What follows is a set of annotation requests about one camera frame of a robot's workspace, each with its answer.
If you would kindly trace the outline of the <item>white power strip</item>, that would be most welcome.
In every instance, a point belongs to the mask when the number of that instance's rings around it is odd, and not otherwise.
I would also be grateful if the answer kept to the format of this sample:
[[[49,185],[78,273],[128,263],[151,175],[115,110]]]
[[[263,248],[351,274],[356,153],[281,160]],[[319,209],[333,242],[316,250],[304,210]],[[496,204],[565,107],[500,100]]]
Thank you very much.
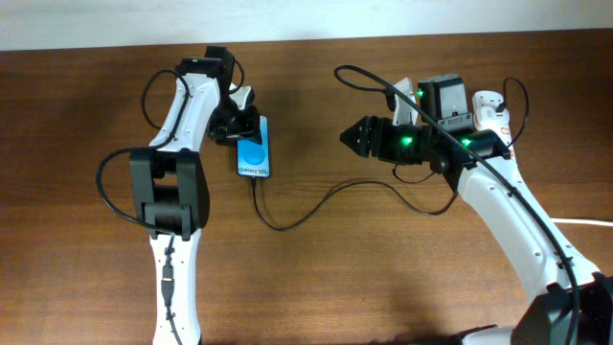
[[[473,123],[477,130],[493,130],[509,147],[511,158],[515,160],[515,152],[511,144],[510,113],[507,109],[497,111],[497,107],[502,102],[503,96],[498,92],[477,91],[472,97]]]

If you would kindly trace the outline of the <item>blue Galaxy smartphone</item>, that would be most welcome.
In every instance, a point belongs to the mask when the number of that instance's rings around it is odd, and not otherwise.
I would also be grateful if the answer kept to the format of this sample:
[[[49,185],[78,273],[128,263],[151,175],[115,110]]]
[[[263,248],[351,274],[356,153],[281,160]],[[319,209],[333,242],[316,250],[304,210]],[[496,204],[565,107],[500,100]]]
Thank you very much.
[[[270,176],[270,149],[268,119],[261,116],[261,143],[248,140],[238,142],[238,175],[244,177],[268,178]]]

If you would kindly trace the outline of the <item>white USB charger plug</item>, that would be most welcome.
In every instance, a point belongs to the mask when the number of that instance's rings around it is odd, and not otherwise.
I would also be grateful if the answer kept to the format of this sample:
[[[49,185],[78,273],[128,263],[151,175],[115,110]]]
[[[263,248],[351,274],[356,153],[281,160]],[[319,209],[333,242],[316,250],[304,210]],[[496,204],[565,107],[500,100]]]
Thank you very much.
[[[478,130],[499,130],[509,124],[509,112],[507,110],[497,112],[497,104],[490,105],[478,101],[473,106],[475,111],[474,125]]]

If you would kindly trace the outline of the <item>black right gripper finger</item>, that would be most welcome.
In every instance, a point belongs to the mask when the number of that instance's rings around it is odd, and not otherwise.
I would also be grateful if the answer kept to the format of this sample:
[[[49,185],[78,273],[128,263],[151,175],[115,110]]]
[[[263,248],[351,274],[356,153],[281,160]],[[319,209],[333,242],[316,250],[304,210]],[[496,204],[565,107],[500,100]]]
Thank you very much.
[[[363,139],[359,135],[353,135],[349,133],[342,133],[340,135],[340,141],[356,153],[360,157],[370,156],[370,145],[368,139]]]
[[[370,134],[372,117],[364,116],[357,123],[340,134],[341,139],[367,139]]]

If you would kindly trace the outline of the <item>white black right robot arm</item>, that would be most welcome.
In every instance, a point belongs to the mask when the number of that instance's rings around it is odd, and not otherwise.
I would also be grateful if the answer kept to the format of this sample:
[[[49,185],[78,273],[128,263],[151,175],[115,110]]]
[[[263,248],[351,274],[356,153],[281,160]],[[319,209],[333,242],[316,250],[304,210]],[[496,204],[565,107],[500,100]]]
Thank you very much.
[[[394,116],[365,116],[341,133],[341,142],[362,157],[426,163],[442,175],[488,226],[530,303],[513,327],[479,327],[449,343],[611,343],[612,280],[564,237],[525,184],[504,96],[478,92],[469,109],[457,75],[374,80]]]

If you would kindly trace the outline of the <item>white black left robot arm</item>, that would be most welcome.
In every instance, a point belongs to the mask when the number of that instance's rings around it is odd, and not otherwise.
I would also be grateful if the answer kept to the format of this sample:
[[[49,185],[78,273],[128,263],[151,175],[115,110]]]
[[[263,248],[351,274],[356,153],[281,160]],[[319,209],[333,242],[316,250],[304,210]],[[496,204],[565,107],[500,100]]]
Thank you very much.
[[[233,85],[239,66],[225,47],[185,57],[173,68],[176,90],[167,118],[148,148],[129,157],[136,217],[148,225],[156,274],[156,344],[199,344],[196,256],[210,215],[200,149],[262,141],[252,89]]]

